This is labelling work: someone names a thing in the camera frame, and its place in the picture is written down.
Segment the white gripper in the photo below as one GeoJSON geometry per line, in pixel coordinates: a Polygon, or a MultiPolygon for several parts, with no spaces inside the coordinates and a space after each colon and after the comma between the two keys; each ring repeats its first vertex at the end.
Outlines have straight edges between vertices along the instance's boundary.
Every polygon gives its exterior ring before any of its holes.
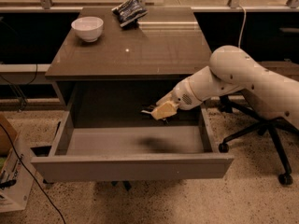
{"type": "Polygon", "coordinates": [[[169,118],[176,115],[178,109],[191,110],[201,103],[202,101],[194,95],[189,80],[185,78],[156,102],[150,115],[156,120],[169,118]]]}

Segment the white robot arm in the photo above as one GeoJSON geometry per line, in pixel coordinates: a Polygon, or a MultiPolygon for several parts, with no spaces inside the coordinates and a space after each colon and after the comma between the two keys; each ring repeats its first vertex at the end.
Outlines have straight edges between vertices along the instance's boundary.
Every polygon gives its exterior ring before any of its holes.
{"type": "Polygon", "coordinates": [[[256,63],[244,50],[222,46],[209,65],[181,80],[145,112],[166,119],[191,110],[214,96],[242,91],[253,110],[264,119],[283,118],[299,128],[299,82],[256,63]]]}

